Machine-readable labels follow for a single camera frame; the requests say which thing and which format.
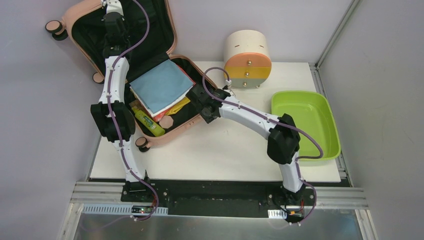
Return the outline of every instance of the open suitcase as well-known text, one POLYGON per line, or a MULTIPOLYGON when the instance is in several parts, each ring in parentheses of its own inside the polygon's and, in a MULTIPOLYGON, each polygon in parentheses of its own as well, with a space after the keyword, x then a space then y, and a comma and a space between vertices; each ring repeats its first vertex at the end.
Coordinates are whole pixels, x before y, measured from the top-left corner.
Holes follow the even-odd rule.
MULTIPOLYGON (((129 83, 139 76, 151 70, 160 63, 170 59, 180 66, 196 84, 202 84, 203 72, 187 57, 183 55, 173 55, 177 46, 177 35, 171 16, 168 0, 137 0, 146 10, 150 20, 149 33, 138 47, 136 47, 129 57, 129 71, 126 75, 124 102, 131 111, 129 103, 136 100, 130 90, 129 83)), ((128 21, 128 39, 131 45, 137 43, 145 34, 147 22, 143 12, 132 0, 121 0, 125 20, 128 21)), ((105 76, 105 59, 103 57, 104 36, 106 28, 102 21, 106 14, 106 8, 102 7, 100 0, 83 0, 82 2, 69 8, 63 15, 62 20, 50 21, 46 24, 46 30, 52 34, 53 38, 61 41, 69 38, 87 57, 97 71, 93 75, 96 83, 102 84, 105 76)), ((216 85, 206 78, 210 87, 216 85)), ((145 139, 139 138, 136 141, 141 151, 147 151, 154 145, 166 144, 185 130, 196 123, 203 121, 192 104, 186 104, 173 117, 173 125, 166 129, 164 135, 155 137, 136 118, 136 126, 143 132, 145 139)))

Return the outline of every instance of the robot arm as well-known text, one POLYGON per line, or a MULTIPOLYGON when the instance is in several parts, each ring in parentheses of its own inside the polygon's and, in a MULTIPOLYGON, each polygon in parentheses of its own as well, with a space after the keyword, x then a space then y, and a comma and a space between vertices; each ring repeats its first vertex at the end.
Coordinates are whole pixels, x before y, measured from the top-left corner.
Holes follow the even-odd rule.
POLYGON ((130 64, 125 55, 121 56, 124 50, 131 46, 126 38, 128 30, 120 1, 102 1, 103 6, 106 4, 106 15, 103 17, 106 26, 103 50, 106 70, 105 82, 98 104, 91 105, 90 111, 100 134, 107 137, 107 140, 112 142, 118 151, 126 172, 126 181, 138 183, 139 180, 130 171, 144 180, 146 169, 142 164, 136 164, 135 161, 137 148, 134 133, 136 124, 133 115, 124 104, 125 80, 130 64))
MULTIPOLYGON (((284 189, 288 191, 287 194, 289 195, 295 197, 299 195, 301 190, 305 188, 305 185, 299 179, 295 162, 295 159, 299 156, 299 133, 279 126, 276 123, 266 121, 252 111, 241 109, 240 106, 244 104, 231 95, 225 88, 213 90, 211 93, 215 97, 225 100, 227 103, 210 97, 199 84, 196 84, 188 92, 187 97, 195 105, 196 110, 207 123, 219 117, 230 119, 252 129, 265 140, 268 140, 267 154, 279 165, 284 189)), ((288 114, 279 117, 252 107, 249 107, 249 109, 266 116, 269 120, 275 120, 276 122, 295 127, 292 117, 288 114)))

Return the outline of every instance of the green plastic tray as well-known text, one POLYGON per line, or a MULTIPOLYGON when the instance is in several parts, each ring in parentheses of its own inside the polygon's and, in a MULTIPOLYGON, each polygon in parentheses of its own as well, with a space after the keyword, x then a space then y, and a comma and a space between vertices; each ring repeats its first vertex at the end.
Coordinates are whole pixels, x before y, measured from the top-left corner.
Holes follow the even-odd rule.
MULTIPOLYGON (((297 128, 315 139, 324 151, 320 161, 339 156, 340 140, 336 123, 329 102, 321 94, 311 91, 277 92, 272 96, 271 113, 278 116, 289 114, 297 128)), ((299 145, 300 156, 320 154, 315 145, 302 134, 299 145)))

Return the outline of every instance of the yellow tube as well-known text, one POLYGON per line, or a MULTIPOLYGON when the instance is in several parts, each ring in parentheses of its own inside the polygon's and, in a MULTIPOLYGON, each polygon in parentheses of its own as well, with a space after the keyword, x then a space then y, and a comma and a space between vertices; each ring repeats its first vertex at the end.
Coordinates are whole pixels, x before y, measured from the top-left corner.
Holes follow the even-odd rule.
POLYGON ((153 121, 144 111, 133 106, 131 110, 135 113, 135 118, 138 119, 155 137, 160 137, 165 134, 165 130, 153 121))

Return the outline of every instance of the folded blue cloth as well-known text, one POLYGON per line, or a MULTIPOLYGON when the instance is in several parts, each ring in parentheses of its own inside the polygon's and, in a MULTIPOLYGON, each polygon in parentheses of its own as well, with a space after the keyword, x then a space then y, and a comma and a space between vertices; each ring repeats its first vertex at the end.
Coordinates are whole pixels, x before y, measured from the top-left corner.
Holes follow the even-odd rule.
POLYGON ((129 83, 135 94, 153 113, 173 103, 193 84, 169 59, 129 83))

